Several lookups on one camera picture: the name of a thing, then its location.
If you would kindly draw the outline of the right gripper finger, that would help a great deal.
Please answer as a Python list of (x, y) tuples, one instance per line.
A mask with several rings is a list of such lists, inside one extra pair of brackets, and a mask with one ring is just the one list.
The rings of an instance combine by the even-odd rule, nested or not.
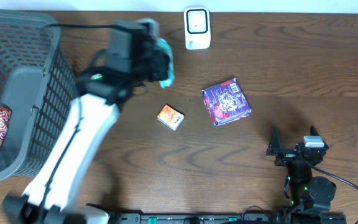
[[(310, 127), (310, 135), (311, 136), (319, 136), (319, 133), (318, 133), (318, 131), (317, 131), (317, 129), (315, 128), (315, 126), (314, 125), (312, 125), (311, 127)], [(326, 144), (326, 142), (323, 140), (323, 143), (324, 143), (324, 148), (325, 148), (325, 150), (328, 150), (329, 149), (329, 146)]]
[(281, 153), (280, 140), (278, 136), (278, 129), (274, 126), (272, 128), (272, 135), (267, 147), (266, 155), (267, 156), (276, 156)]

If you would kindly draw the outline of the teal wet wipes pack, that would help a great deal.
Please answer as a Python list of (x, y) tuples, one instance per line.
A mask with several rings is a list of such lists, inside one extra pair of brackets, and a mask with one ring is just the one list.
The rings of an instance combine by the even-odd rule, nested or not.
[(169, 63), (167, 68), (167, 78), (159, 81), (160, 87), (165, 89), (171, 87), (175, 81), (174, 65), (173, 65), (173, 52), (171, 46), (163, 38), (159, 38), (157, 41), (157, 47), (162, 50), (169, 57)]

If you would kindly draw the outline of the orange tissue pack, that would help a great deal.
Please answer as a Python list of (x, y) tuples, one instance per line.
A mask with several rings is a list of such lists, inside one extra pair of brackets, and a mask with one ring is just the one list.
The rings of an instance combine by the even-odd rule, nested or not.
[(157, 119), (170, 129), (176, 131), (185, 119), (185, 116), (171, 106), (165, 105), (157, 115)]

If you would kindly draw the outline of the purple sanitary pad pack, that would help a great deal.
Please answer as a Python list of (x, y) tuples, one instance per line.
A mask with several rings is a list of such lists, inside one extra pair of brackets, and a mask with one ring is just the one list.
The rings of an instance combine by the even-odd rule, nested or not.
[(203, 89), (202, 96), (215, 126), (245, 118), (252, 112), (237, 78)]

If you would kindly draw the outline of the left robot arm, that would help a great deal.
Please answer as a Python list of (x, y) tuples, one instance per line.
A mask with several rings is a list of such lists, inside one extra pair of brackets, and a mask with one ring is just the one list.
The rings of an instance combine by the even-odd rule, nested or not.
[(81, 183), (121, 108), (145, 82), (173, 82), (173, 54), (146, 18), (110, 25), (109, 47), (94, 55), (76, 79), (65, 125), (44, 166), (21, 196), (7, 195), (2, 210), (9, 223), (108, 223), (96, 205), (78, 208)]

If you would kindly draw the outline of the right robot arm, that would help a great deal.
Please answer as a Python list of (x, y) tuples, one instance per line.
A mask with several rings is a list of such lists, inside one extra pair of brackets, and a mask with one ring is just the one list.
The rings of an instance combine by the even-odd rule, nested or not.
[(281, 147), (277, 128), (273, 128), (266, 155), (275, 156), (274, 164), (287, 168), (284, 185), (289, 207), (277, 212), (279, 223), (322, 223), (324, 213), (330, 211), (336, 192), (335, 183), (312, 175), (312, 168), (323, 161), (329, 149), (314, 126), (310, 134), (292, 149)]

